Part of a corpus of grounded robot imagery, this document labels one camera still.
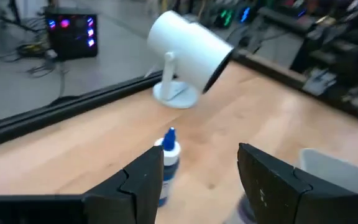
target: gray object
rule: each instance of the gray object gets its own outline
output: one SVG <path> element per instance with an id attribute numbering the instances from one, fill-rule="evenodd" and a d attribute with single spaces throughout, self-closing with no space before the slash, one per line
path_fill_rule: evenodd
<path id="1" fill-rule="evenodd" d="M 308 173 L 358 193 L 358 167 L 325 154 L 316 149 L 302 149 L 300 168 Z"/>
<path id="2" fill-rule="evenodd" d="M 309 93 L 319 96 L 323 94 L 330 86 L 336 83 L 336 76 L 326 70 L 314 68 L 310 72 L 310 77 L 303 85 L 302 89 Z"/>

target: blue light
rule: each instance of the blue light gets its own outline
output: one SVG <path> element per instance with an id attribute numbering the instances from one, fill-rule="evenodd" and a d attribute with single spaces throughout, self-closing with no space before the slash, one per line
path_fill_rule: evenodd
<path id="1" fill-rule="evenodd" d="M 49 23 L 49 27 L 50 27 L 51 29 L 55 28 L 55 26 L 56 26 L 55 21 L 49 20 L 48 23 Z"/>
<path id="2" fill-rule="evenodd" d="M 89 29 L 88 29 L 88 37 L 92 37 L 93 34 L 94 34 L 93 29 L 92 29 L 92 28 L 89 28 Z"/>
<path id="3" fill-rule="evenodd" d="M 303 15 L 305 14 L 305 12 L 306 12 L 306 10 L 301 11 L 301 12 L 298 14 L 298 17 L 303 16 Z"/>
<path id="4" fill-rule="evenodd" d="M 249 13 L 249 7 L 244 10 L 244 13 L 242 14 L 240 22 L 245 22 Z"/>
<path id="5" fill-rule="evenodd" d="M 89 47 L 92 47 L 94 45 L 94 40 L 92 39 L 92 38 L 90 38 L 89 40 L 88 40 L 88 46 Z"/>
<path id="6" fill-rule="evenodd" d="M 88 26 L 90 26 L 90 27 L 93 26 L 93 19 L 92 18 L 89 17 L 87 21 L 88 21 Z"/>

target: bottle label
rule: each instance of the bottle label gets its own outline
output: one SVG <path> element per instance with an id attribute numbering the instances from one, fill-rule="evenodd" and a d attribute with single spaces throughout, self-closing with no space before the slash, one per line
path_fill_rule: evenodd
<path id="1" fill-rule="evenodd" d="M 162 189 L 161 189 L 160 199 L 168 197 L 168 195 L 170 193 L 170 189 L 171 189 L 172 180 L 173 179 L 164 180 L 162 182 Z"/>

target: wooden tabletop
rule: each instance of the wooden tabletop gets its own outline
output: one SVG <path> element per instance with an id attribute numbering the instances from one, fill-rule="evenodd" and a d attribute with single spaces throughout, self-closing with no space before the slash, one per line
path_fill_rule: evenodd
<path id="1" fill-rule="evenodd" d="M 292 164 L 313 147 L 358 165 L 358 120 L 232 62 L 192 109 L 162 106 L 145 90 L 0 145 L 0 194 L 85 192 L 170 126 L 183 152 L 157 223 L 222 223 L 243 193 L 239 142 Z"/>

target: blue cap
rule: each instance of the blue cap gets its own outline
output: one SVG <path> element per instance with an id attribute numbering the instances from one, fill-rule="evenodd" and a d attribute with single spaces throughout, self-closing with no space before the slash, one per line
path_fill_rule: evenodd
<path id="1" fill-rule="evenodd" d="M 168 132 L 164 136 L 164 140 L 162 141 L 162 147 L 165 151 L 172 151 L 175 147 L 175 128 L 171 127 Z"/>

